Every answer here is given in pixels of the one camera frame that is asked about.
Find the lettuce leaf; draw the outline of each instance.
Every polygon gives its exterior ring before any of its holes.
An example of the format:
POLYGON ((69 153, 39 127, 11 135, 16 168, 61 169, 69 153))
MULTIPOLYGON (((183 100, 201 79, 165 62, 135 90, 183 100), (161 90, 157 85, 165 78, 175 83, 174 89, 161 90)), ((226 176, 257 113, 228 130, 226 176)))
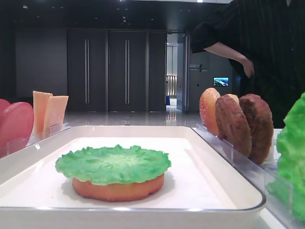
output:
POLYGON ((162 151, 129 149, 117 145, 113 148, 83 148, 62 155, 55 164, 57 172, 67 178, 90 181, 96 185, 142 183, 162 175, 171 162, 162 151))
POLYGON ((277 151, 281 153, 277 173, 280 177, 267 190, 285 205, 292 204, 294 216, 305 221, 305 93, 296 101, 284 119, 285 128, 276 140, 277 151), (293 186, 292 203, 290 187, 280 181, 289 181, 293 186))

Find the hand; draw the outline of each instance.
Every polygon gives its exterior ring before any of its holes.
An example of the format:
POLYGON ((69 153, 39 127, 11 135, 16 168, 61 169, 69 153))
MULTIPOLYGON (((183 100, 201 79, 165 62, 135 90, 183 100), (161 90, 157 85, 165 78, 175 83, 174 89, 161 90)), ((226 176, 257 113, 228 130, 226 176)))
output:
POLYGON ((241 64, 244 67, 244 73, 246 74, 246 76, 249 79, 251 78, 251 76, 254 76, 254 74, 255 74, 254 65, 253 65, 253 62, 251 60, 244 57, 243 60, 241 61, 241 64))

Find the striped shirt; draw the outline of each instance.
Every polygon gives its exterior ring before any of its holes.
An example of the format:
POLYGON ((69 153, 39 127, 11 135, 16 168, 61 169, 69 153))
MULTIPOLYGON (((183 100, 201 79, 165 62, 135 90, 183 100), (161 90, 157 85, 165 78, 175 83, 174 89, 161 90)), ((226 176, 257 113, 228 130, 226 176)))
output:
POLYGON ((207 15, 191 32, 191 49, 203 52, 217 42, 239 51, 254 63, 248 80, 240 63, 241 95, 254 93, 268 102, 274 126, 305 92, 305 0, 233 0, 207 15))

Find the wall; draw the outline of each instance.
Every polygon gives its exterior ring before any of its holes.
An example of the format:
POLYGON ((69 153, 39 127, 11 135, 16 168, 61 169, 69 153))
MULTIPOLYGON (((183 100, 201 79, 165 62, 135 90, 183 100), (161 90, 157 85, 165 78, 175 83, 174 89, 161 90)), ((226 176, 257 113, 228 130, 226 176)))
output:
POLYGON ((0 98, 14 100, 16 96, 15 28, 0 24, 0 98))
POLYGON ((232 93, 233 68, 226 58, 214 55, 209 52, 190 53, 190 65, 202 65, 201 69, 189 70, 189 107, 188 112, 199 111, 199 100, 203 91, 213 87, 214 77, 228 77, 228 87, 215 87, 220 95, 232 93))
POLYGON ((65 29, 27 29, 16 32, 17 96, 32 91, 67 94, 67 32, 65 29))

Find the clear plastic stand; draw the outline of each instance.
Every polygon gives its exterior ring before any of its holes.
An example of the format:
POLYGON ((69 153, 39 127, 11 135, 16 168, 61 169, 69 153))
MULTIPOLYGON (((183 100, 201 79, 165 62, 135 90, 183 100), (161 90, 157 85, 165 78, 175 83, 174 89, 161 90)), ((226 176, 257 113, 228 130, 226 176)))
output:
POLYGON ((294 186, 277 174, 276 161, 270 160, 262 165, 257 165, 234 149, 227 141, 222 141, 210 133, 205 126, 197 124, 196 132, 221 156, 223 156, 245 178, 257 186, 267 198, 266 207, 289 229, 304 229, 305 222, 295 217, 294 203, 299 202, 304 206, 305 197, 294 191, 294 186), (278 195, 271 194, 270 184, 276 184, 278 195))
POLYGON ((6 146, 0 148, 0 159, 68 128, 68 123, 55 125, 37 135, 31 135, 29 138, 19 138, 14 141, 8 142, 6 146))

